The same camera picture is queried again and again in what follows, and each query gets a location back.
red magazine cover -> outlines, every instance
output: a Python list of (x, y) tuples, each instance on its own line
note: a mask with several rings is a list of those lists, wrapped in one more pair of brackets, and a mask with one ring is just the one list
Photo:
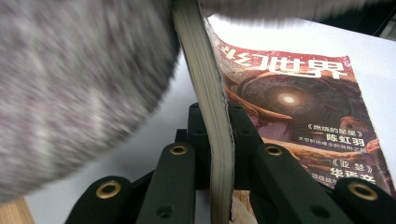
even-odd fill
[[(228, 100), (246, 109), (265, 143), (287, 148), (326, 186), (358, 177), (396, 197), (347, 56), (242, 49), (209, 33)], [(234, 191), (234, 217), (254, 216), (248, 194)]]

plush material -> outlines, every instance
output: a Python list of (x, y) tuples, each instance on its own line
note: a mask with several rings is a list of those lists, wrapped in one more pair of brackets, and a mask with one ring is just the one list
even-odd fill
[[(317, 19), (376, 0), (202, 0), (235, 19)], [(172, 0), (0, 0), (0, 203), (133, 135), (179, 44)]]

white surface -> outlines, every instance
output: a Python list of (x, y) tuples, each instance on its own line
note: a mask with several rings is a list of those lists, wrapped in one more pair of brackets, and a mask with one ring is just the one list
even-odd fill
[[(396, 42), (308, 21), (300, 21), (282, 30), (247, 29), (212, 22), (220, 38), (242, 48), (349, 56), (392, 177), (396, 179), (396, 151), (393, 149)], [(154, 169), (163, 147), (174, 141), (176, 129), (187, 128), (188, 106), (195, 101), (186, 64), (179, 60), (171, 90), (159, 110), (133, 139), (79, 173), (26, 197), (35, 222), (64, 223), (78, 197), (99, 178), (120, 175), (134, 181)], [(197, 201), (200, 210), (196, 214), (196, 223), (209, 223), (207, 200), (199, 197)]]

fuzzy gray cloth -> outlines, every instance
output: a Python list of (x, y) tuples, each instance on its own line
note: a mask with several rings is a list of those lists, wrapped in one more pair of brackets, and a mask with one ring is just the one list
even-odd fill
[[(319, 19), (378, 0), (202, 0), (234, 19)], [(172, 0), (0, 0), (0, 203), (131, 136), (172, 78)]]

